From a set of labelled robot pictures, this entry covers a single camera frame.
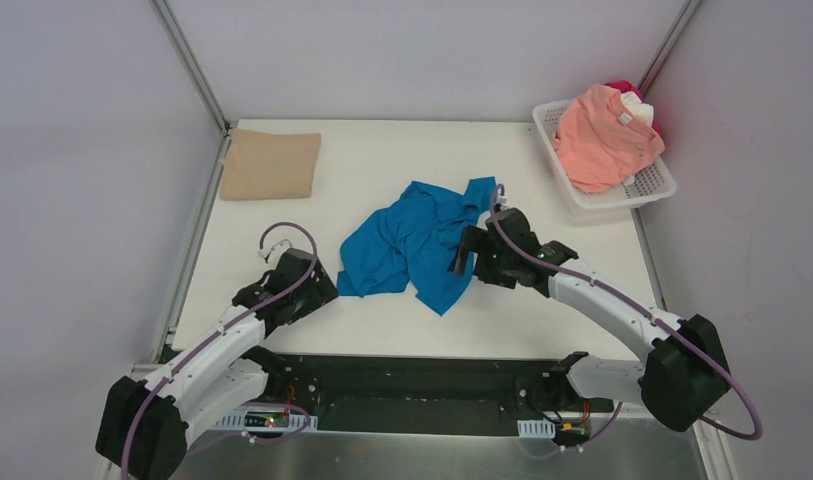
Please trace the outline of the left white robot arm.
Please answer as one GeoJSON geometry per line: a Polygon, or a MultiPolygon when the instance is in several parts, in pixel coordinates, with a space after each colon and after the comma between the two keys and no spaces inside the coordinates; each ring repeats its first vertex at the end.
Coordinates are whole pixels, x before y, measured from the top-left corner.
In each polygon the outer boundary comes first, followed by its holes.
{"type": "Polygon", "coordinates": [[[112,385],[96,452],[132,478],[167,479],[207,429],[244,403],[284,408],[288,362],[261,343],[337,296],[313,254],[288,248],[193,346],[141,380],[123,376],[112,385]]]}

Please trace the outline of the blue t shirt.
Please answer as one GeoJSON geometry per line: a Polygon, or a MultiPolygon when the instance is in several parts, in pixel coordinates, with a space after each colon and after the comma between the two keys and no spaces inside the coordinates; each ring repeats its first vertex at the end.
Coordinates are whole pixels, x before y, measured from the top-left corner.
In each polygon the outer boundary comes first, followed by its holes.
{"type": "Polygon", "coordinates": [[[339,294],[366,297],[401,293],[408,285],[416,298],[442,316],[461,298],[471,281],[448,271],[461,236],[488,210],[493,177],[471,179],[464,192],[413,181],[397,201],[373,212],[340,247],[339,294]]]}

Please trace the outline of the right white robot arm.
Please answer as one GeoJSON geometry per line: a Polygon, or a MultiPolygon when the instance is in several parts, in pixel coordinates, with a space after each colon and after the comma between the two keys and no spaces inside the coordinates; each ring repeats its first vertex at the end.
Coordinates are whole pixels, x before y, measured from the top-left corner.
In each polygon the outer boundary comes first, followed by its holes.
{"type": "Polygon", "coordinates": [[[485,227],[464,228],[450,270],[462,275],[467,268],[483,283],[531,288],[570,307],[633,353],[631,360],[586,352],[561,360],[548,377],[551,400],[562,409],[606,398],[643,406],[662,425],[682,432],[732,388],[710,320],[684,319],[633,299],[567,245],[540,243],[517,208],[497,208],[485,227]]]}

